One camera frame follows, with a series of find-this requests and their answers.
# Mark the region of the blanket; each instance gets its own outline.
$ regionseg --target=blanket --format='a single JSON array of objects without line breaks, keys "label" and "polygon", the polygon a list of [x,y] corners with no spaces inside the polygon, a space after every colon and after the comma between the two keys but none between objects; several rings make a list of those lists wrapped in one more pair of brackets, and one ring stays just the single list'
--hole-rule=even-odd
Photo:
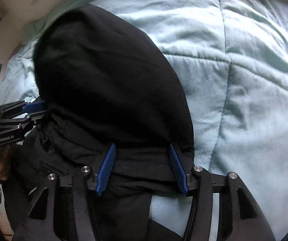
[{"label": "blanket", "polygon": [[[288,4],[283,0],[67,0],[25,27],[0,104],[38,96],[32,53],[64,11],[102,7],[149,35],[172,65],[194,126],[194,163],[236,172],[277,240],[288,232]],[[216,240],[218,196],[210,240]],[[191,199],[153,196],[151,219],[183,236]]]}]

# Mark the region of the silver bolt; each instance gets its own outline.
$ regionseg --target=silver bolt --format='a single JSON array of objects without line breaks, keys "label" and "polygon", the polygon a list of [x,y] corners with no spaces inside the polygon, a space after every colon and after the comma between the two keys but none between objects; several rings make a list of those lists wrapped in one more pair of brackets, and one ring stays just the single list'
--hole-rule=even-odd
[{"label": "silver bolt", "polygon": [[84,166],[84,167],[82,167],[81,170],[82,170],[82,172],[87,173],[87,172],[90,171],[90,167],[89,166]]},{"label": "silver bolt", "polygon": [[203,170],[203,167],[201,166],[194,166],[193,168],[196,172],[201,172]]},{"label": "silver bolt", "polygon": [[47,178],[48,178],[49,180],[54,180],[54,179],[56,178],[56,174],[51,173],[51,174],[48,175]]},{"label": "silver bolt", "polygon": [[228,176],[229,176],[231,179],[237,179],[237,174],[234,173],[234,172],[231,172]]}]

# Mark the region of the bed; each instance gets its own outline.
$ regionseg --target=bed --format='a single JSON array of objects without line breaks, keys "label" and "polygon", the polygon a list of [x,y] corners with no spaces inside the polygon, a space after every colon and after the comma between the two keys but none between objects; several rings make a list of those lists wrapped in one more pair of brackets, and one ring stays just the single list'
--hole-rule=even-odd
[{"label": "bed", "polygon": [[[0,82],[0,105],[38,97],[32,55],[39,36],[87,3],[135,25],[159,47],[187,97],[194,163],[238,173],[281,240],[288,232],[288,1],[66,0],[25,26]],[[213,200],[210,240],[219,209],[218,196]],[[190,204],[181,195],[154,196],[150,217],[183,236]]]}]

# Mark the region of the black garment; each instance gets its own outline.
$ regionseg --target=black garment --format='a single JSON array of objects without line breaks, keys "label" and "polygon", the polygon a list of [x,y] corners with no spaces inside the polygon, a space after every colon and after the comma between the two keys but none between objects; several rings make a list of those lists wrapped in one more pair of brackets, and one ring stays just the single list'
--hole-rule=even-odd
[{"label": "black garment", "polygon": [[169,143],[194,156],[186,98],[166,58],[145,33],[89,5],[57,19],[33,59],[49,114],[13,162],[26,190],[91,165],[113,142],[116,161],[96,204],[103,239],[157,238],[148,230],[152,194],[177,191]]}]

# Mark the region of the blue gripper pad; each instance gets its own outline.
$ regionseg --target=blue gripper pad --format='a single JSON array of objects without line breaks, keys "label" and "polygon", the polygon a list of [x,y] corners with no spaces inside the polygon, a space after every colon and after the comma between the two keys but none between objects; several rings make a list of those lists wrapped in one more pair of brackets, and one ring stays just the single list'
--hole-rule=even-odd
[{"label": "blue gripper pad", "polygon": [[116,158],[116,146],[113,143],[97,175],[97,186],[96,186],[95,192],[98,196],[100,196],[103,193],[103,191],[106,189],[108,179],[109,179],[109,176],[111,175],[111,170],[115,162],[115,158]]},{"label": "blue gripper pad", "polygon": [[169,156],[177,185],[179,186],[180,191],[186,195],[188,193],[186,173],[172,144],[170,144]]},{"label": "blue gripper pad", "polygon": [[32,103],[27,103],[23,107],[23,113],[35,113],[46,109],[46,104],[44,101],[34,101]]}]

